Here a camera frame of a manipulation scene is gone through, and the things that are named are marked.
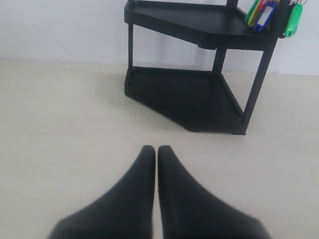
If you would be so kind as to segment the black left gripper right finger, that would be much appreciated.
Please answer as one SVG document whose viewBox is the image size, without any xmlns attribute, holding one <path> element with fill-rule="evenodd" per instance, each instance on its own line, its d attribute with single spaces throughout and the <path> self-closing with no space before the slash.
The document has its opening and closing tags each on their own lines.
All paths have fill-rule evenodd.
<svg viewBox="0 0 319 239">
<path fill-rule="evenodd" d="M 182 165 L 168 145 L 158 149 L 158 190 L 165 239 L 269 239 L 262 223 L 224 203 Z"/>
</svg>

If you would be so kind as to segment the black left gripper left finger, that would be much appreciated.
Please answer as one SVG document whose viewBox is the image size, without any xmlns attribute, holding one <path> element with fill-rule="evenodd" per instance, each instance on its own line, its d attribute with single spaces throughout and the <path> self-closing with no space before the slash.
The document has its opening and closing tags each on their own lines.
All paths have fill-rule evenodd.
<svg viewBox="0 0 319 239">
<path fill-rule="evenodd" d="M 150 145 L 103 196 L 61 219 L 51 239 L 151 239 L 156 153 Z"/>
</svg>

